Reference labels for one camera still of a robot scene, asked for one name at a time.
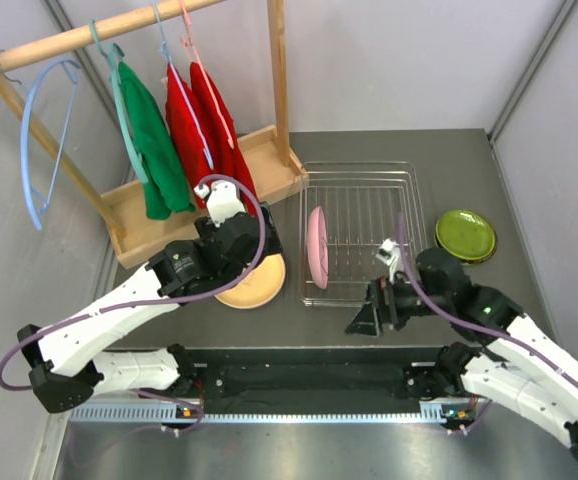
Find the pink plastic plate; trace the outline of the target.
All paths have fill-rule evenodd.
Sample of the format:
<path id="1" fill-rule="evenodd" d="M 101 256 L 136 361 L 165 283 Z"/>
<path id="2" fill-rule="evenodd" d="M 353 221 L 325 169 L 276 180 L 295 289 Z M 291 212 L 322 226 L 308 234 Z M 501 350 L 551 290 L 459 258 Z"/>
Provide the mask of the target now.
<path id="1" fill-rule="evenodd" d="M 307 258 L 314 284 L 320 289 L 328 286 L 328 236 L 324 210 L 315 207 L 309 215 L 307 228 Z"/>

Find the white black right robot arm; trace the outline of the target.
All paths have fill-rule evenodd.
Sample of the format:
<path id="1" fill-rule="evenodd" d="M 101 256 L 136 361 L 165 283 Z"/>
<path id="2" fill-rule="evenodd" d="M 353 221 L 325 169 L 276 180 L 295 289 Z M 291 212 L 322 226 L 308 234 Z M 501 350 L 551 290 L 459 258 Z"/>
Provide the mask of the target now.
<path id="1" fill-rule="evenodd" d="M 472 282 L 445 250 L 427 249 L 409 262 L 387 240 L 377 258 L 389 273 L 368 283 L 347 333 L 378 337 L 414 317 L 444 318 L 462 339 L 440 350 L 433 395 L 497 403 L 551 434 L 578 462 L 578 360 L 508 296 Z"/>

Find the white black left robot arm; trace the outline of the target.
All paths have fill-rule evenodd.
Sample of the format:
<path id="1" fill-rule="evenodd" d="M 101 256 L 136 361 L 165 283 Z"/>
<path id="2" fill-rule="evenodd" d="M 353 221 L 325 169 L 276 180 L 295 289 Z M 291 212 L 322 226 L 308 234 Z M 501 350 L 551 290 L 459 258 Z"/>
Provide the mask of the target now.
<path id="1" fill-rule="evenodd" d="M 197 239 L 169 243 L 82 310 L 81 321 L 19 330 L 31 389 L 48 412 L 62 413 L 112 392 L 182 398 L 193 390 L 196 369 L 183 346 L 124 353 L 109 346 L 152 319 L 230 289 L 283 251 L 267 203 L 259 213 L 240 212 L 220 226 L 201 217 L 195 227 Z"/>

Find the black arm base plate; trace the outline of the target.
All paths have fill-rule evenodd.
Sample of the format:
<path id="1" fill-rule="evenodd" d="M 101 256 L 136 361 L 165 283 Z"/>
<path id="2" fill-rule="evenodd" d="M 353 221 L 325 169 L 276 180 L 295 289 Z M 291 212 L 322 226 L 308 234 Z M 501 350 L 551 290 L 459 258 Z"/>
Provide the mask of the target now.
<path id="1" fill-rule="evenodd" d="M 190 386 L 206 400 L 258 399 L 274 393 L 300 397 L 369 393 L 423 401 L 466 395 L 455 380 L 444 378 L 433 366 L 398 363 L 213 363 L 199 367 Z"/>

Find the yellow plastic plate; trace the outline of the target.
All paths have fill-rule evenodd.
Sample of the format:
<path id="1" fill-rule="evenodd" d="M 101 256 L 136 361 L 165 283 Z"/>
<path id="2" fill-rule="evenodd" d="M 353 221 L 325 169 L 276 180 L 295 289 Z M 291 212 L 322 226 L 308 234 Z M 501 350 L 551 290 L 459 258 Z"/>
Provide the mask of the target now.
<path id="1" fill-rule="evenodd" d="M 273 300 L 286 278 L 285 260 L 281 254 L 267 256 L 235 287 L 217 294 L 222 304 L 235 309 L 254 309 Z"/>

